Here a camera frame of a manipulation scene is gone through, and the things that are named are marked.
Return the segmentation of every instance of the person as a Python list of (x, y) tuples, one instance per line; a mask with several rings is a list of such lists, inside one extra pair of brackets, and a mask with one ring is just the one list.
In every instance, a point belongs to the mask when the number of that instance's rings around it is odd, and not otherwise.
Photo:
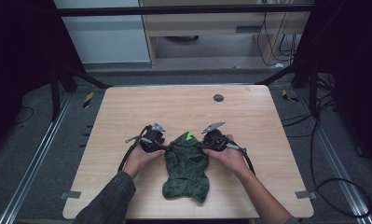
[[(232, 135), (228, 134), (226, 137), (233, 141)], [(263, 223), (299, 223), (256, 178), (238, 150), (226, 148), (217, 152), (205, 148), (203, 151), (209, 157), (222, 162), (241, 181)], [(122, 171), (78, 213), (73, 223), (124, 223), (128, 205), (136, 191), (133, 179), (148, 163), (164, 154), (164, 150), (146, 153), (140, 145), (136, 146)]]

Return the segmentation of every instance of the table surface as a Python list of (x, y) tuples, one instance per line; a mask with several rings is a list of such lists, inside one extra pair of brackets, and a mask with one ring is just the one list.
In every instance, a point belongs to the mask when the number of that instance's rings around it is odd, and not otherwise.
[[(222, 94), (224, 101), (214, 96)], [(165, 145), (185, 132), (202, 140), (200, 132), (210, 123), (225, 121), (219, 130), (231, 133), (247, 147), (256, 176), (295, 217), (311, 217), (309, 199), (298, 199), (305, 190), (294, 155), (276, 107), (266, 86), (148, 86), (116, 87), (106, 91), (90, 139), (63, 209), (66, 218), (77, 213), (116, 174), (131, 143), (144, 126), (157, 122), (164, 127)], [(168, 179), (164, 157), (153, 161), (135, 178), (136, 193), (127, 218), (249, 218), (258, 217), (237, 177), (210, 159), (205, 171), (210, 190), (204, 203), (183, 197), (167, 200), (162, 186)]]

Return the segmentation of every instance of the human hand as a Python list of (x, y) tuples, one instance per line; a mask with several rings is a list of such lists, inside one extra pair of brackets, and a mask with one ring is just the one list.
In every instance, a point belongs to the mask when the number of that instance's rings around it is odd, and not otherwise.
[[(231, 134), (226, 134), (226, 137), (234, 141), (234, 138)], [(212, 157), (223, 163), (228, 170), (232, 171), (235, 175), (244, 170), (250, 171), (243, 158), (243, 155), (236, 149), (227, 147), (223, 151), (214, 151), (212, 149), (205, 148), (203, 149), (203, 152), (209, 157)]]
[(140, 145), (137, 145), (128, 157), (122, 171), (124, 171), (125, 173), (130, 175), (132, 179), (134, 179), (137, 174), (139, 174), (139, 172), (147, 166), (148, 163), (161, 157), (163, 154), (165, 154), (165, 150), (163, 149), (147, 153), (142, 149)]

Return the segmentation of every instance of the small hole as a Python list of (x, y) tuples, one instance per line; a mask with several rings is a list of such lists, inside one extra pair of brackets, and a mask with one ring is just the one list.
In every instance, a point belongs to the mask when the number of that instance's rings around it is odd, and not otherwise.
[(216, 102), (224, 101), (224, 96), (222, 94), (216, 94), (213, 98)]

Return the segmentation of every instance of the green cloth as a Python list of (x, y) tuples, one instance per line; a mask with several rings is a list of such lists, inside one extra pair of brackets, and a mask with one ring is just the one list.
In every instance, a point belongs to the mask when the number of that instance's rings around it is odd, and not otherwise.
[(209, 192), (209, 179), (204, 173), (209, 158), (201, 150), (202, 142), (192, 133), (184, 133), (169, 144), (165, 154), (168, 181), (162, 188), (165, 198), (187, 196), (203, 203)]

